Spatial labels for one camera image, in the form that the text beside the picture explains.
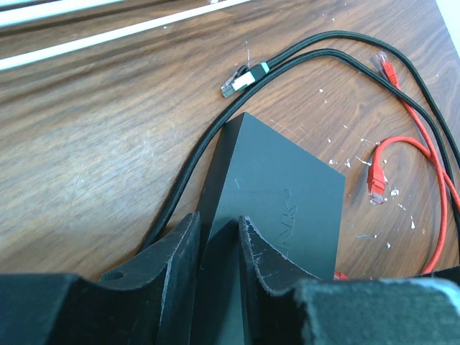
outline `red ethernet cable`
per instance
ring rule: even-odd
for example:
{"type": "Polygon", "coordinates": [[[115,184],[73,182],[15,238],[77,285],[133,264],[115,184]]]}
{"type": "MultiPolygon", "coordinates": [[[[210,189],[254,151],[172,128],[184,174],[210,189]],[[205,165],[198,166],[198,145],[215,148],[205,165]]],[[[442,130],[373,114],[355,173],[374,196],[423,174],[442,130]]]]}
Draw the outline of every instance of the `red ethernet cable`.
{"type": "MultiPolygon", "coordinates": [[[[383,52],[377,55],[377,61],[379,63],[380,70],[384,76],[387,77],[388,81],[399,90],[401,89],[399,81],[397,79],[396,70],[390,61],[387,59],[386,54],[383,52]]],[[[406,110],[408,111],[409,115],[412,117],[413,121],[417,125],[422,137],[426,141],[428,145],[428,149],[424,147],[418,140],[411,138],[411,137],[404,137],[404,136],[396,136],[390,137],[384,140],[380,145],[377,146],[376,150],[374,151],[374,155],[372,158],[372,164],[369,167],[369,173],[367,177],[367,183],[369,187],[369,197],[370,201],[373,204],[381,204],[383,203],[383,192],[385,191],[385,176],[383,173],[382,166],[380,165],[380,155],[385,147],[389,144],[394,142],[407,142],[421,151],[434,165],[436,169],[436,176],[438,178],[439,183],[439,191],[441,194],[441,225],[439,229],[438,235],[438,242],[436,244],[436,249],[431,257],[429,263],[423,269],[422,273],[430,273],[433,271],[434,267],[439,261],[439,257],[441,256],[444,242],[446,240],[446,231],[447,231],[447,194],[446,194],[446,184],[451,191],[451,194],[454,199],[454,203],[456,207],[460,210],[460,197],[459,194],[456,192],[454,184],[447,176],[446,172],[444,171],[441,162],[438,158],[436,153],[436,148],[433,145],[433,142],[426,130],[425,126],[423,126],[423,122],[420,120],[418,115],[415,113],[414,109],[409,106],[404,101],[402,102],[406,110]]]]}

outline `router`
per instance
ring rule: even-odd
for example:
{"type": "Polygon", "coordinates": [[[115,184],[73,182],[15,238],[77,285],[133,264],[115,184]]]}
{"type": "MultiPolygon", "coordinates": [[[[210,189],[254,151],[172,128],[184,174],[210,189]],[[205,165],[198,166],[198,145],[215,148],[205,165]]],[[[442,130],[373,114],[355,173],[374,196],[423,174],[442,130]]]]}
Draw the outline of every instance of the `router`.
{"type": "Polygon", "coordinates": [[[243,113],[221,131],[203,186],[192,345],[245,344],[238,220],[319,279],[333,279],[345,177],[243,113]]]}

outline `white paint speck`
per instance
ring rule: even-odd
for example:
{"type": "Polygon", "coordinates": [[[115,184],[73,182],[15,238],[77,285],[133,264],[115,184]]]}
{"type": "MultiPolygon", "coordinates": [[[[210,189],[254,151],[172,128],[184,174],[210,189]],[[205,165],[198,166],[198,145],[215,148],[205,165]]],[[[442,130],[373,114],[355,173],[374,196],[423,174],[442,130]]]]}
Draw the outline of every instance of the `white paint speck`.
{"type": "Polygon", "coordinates": [[[371,163],[366,162],[365,160],[362,160],[362,159],[359,158],[358,156],[355,156],[355,157],[356,157],[356,159],[357,159],[358,161],[360,161],[362,164],[365,164],[365,165],[368,165],[368,166],[371,166],[371,165],[372,165],[371,163]]]}

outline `wood grain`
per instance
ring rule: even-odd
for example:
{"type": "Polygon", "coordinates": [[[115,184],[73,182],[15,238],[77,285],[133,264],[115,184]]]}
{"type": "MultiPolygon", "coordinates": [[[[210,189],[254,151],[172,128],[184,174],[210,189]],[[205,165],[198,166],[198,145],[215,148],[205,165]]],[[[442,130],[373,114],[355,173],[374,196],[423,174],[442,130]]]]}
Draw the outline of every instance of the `wood grain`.
{"type": "MultiPolygon", "coordinates": [[[[204,4],[125,1],[3,29],[0,58],[204,4]]],[[[130,258],[189,149],[229,103],[219,88],[236,66],[262,62],[331,29],[399,47],[460,137],[460,63],[434,0],[252,0],[6,71],[0,73],[0,270],[97,278],[130,258]]],[[[315,47],[335,47],[367,64],[378,51],[344,40],[315,47]]],[[[426,106],[406,71],[397,69],[404,91],[426,106]]],[[[399,195],[389,193],[376,207],[367,197],[367,166],[357,159],[367,160],[374,143],[388,136],[418,136],[395,98],[349,66],[321,58],[279,77],[241,111],[325,163],[333,160],[346,176],[338,270],[362,278],[421,270],[438,234],[433,168],[414,149],[391,146],[385,174],[399,195]]],[[[195,208],[212,151],[213,144],[173,223],[195,208]]],[[[438,268],[459,259],[449,217],[438,268]]]]}

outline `logo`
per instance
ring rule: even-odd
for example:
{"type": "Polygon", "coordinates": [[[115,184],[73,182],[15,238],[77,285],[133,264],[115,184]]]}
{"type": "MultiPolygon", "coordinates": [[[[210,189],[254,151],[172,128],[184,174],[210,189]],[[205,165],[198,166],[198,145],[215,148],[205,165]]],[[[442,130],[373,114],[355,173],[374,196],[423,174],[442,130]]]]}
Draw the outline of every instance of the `logo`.
{"type": "Polygon", "coordinates": [[[297,212],[297,205],[292,200],[292,194],[289,189],[284,189],[283,195],[285,197],[285,210],[281,215],[281,232],[276,240],[278,246],[284,255],[289,255],[290,237],[294,233],[295,213],[297,212]]]}

